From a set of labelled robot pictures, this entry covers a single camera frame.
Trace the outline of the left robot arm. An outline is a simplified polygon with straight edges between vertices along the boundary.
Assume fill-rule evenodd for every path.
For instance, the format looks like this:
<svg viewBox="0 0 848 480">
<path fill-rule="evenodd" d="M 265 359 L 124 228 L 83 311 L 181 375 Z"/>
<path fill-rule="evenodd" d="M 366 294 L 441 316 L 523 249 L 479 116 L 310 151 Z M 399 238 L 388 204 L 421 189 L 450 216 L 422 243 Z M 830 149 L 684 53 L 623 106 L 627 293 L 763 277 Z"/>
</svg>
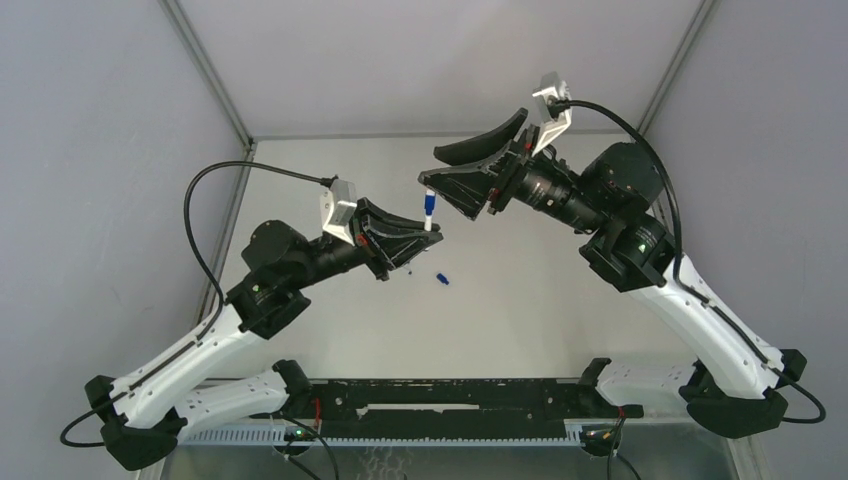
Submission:
<svg viewBox="0 0 848 480">
<path fill-rule="evenodd" d="M 305 414 L 312 387 L 293 360 L 215 387 L 204 381 L 216 367 L 289 326 L 310 305 L 306 288 L 360 266 L 387 280 L 438 243 L 434 208 L 435 196 L 428 193 L 426 216 L 415 221 L 359 199 L 340 235 L 315 239 L 280 220 L 258 226 L 242 253 L 248 274 L 226 294 L 219 312 L 135 371 L 99 375 L 86 384 L 105 449 L 122 467 L 137 471 L 189 437 L 226 423 L 257 414 Z"/>
</svg>

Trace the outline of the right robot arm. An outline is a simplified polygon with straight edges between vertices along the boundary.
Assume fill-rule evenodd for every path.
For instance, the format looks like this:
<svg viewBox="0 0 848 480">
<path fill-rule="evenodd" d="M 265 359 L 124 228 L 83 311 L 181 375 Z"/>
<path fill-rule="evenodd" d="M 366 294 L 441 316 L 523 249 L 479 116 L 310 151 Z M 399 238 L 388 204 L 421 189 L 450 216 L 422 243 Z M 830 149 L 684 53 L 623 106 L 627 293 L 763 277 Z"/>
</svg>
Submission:
<svg viewBox="0 0 848 480">
<path fill-rule="evenodd" d="M 554 141 L 572 103 L 554 105 L 540 125 L 518 110 L 496 129 L 434 149 L 437 169 L 419 181 L 475 219 L 520 202 L 586 237 L 580 255 L 618 292 L 653 311 L 694 353 L 687 366 L 638 366 L 596 358 L 578 402 L 592 416 L 614 406 L 681 411 L 701 427 L 738 439 L 786 423 L 784 387 L 797 387 L 806 358 L 756 335 L 718 298 L 682 246 L 682 225 L 650 213 L 672 182 L 636 131 L 606 148 L 582 172 L 558 158 Z"/>
</svg>

